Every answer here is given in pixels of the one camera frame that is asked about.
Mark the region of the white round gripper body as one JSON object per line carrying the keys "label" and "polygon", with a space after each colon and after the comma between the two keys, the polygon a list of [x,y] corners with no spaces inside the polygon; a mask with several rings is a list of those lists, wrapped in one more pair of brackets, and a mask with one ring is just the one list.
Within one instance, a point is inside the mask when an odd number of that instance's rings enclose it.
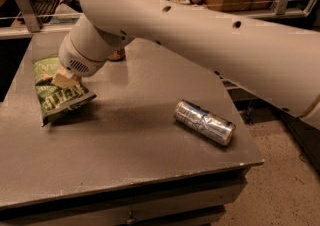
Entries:
{"label": "white round gripper body", "polygon": [[105,64],[105,61],[94,61],[83,56],[72,43],[71,34],[64,37],[58,55],[61,65],[79,77],[91,77]]}

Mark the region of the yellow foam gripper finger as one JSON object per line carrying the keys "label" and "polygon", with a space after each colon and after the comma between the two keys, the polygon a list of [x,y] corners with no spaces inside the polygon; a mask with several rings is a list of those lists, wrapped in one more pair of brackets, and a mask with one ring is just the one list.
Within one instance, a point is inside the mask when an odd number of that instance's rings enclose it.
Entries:
{"label": "yellow foam gripper finger", "polygon": [[75,86],[81,82],[81,78],[64,67],[59,67],[53,76],[52,84],[60,88]]}

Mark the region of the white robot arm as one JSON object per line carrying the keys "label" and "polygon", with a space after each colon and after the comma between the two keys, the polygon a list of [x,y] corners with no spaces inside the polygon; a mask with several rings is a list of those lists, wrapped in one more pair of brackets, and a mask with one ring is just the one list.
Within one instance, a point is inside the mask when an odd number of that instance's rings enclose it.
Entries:
{"label": "white robot arm", "polygon": [[61,65],[94,75],[135,38],[159,44],[320,128],[320,33],[168,0],[80,0]]}

